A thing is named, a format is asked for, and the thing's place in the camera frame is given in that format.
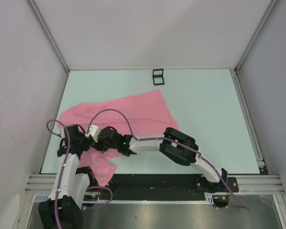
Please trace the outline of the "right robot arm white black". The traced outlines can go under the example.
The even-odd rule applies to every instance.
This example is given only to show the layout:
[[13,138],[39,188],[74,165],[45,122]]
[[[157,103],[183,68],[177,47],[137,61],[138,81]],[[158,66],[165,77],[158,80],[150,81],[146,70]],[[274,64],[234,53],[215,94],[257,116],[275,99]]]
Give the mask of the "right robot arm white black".
[[201,152],[194,138],[172,128],[153,136],[121,135],[111,126],[104,129],[92,125],[86,137],[91,147],[106,152],[115,149],[123,156],[136,155],[143,152],[160,152],[181,166],[191,166],[202,175],[201,184],[197,188],[208,193],[227,192],[227,171],[213,165]]

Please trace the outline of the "pink t-shirt garment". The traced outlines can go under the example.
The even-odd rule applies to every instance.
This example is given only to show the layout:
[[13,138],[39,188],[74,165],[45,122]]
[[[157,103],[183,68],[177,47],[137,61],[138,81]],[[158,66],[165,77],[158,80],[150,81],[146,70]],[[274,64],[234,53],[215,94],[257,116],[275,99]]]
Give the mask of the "pink t-shirt garment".
[[[160,90],[102,103],[78,104],[65,110],[59,121],[58,128],[72,124],[87,128],[88,124],[92,123],[101,129],[112,126],[122,135],[157,135],[168,127],[179,129]],[[90,167],[98,184],[105,186],[117,169],[110,163],[110,159],[120,156],[114,149],[102,154],[91,148],[83,152],[79,167]]]

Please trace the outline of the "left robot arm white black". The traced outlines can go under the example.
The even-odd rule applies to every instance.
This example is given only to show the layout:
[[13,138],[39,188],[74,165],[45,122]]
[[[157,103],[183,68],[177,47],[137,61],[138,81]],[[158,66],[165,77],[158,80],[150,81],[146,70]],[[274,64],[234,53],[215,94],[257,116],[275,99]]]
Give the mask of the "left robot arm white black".
[[84,194],[97,183],[90,167],[78,167],[82,153],[89,147],[89,139],[80,125],[69,125],[61,129],[57,151],[59,172],[49,197],[38,207],[45,229],[83,228]]

